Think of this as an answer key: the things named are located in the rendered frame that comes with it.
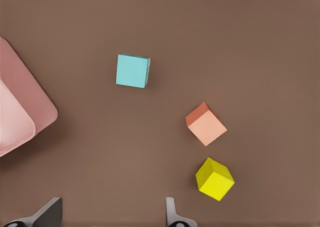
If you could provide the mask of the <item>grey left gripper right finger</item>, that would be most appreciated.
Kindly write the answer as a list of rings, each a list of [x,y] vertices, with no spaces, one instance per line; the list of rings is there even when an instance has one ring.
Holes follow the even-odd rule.
[[[166,227],[198,227],[198,224],[194,220],[177,214],[173,197],[166,197],[165,203]]]

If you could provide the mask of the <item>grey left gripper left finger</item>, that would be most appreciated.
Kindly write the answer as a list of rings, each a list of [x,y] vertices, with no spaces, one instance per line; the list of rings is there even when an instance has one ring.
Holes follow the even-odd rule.
[[[3,227],[60,227],[63,219],[63,199],[54,197],[34,215],[15,219]]]

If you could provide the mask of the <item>pink tray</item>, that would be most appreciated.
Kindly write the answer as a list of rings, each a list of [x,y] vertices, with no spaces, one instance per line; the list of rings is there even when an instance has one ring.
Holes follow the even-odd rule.
[[[31,140],[57,117],[53,102],[0,37],[0,157]]]

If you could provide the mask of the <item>light blue cube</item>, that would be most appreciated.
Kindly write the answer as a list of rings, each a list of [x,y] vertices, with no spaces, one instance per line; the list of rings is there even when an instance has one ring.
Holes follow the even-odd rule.
[[[117,85],[145,88],[148,83],[150,63],[150,57],[119,54],[115,83]]]

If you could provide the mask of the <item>yellow cube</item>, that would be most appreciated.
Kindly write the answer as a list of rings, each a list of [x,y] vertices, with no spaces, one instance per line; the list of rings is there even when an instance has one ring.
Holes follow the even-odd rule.
[[[229,169],[208,157],[195,174],[198,190],[221,201],[235,181]]]

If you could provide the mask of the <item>orange cube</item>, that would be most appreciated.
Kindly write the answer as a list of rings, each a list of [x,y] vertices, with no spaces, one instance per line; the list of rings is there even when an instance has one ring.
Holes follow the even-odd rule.
[[[185,120],[189,130],[204,146],[208,146],[227,131],[221,120],[205,102],[189,113]]]

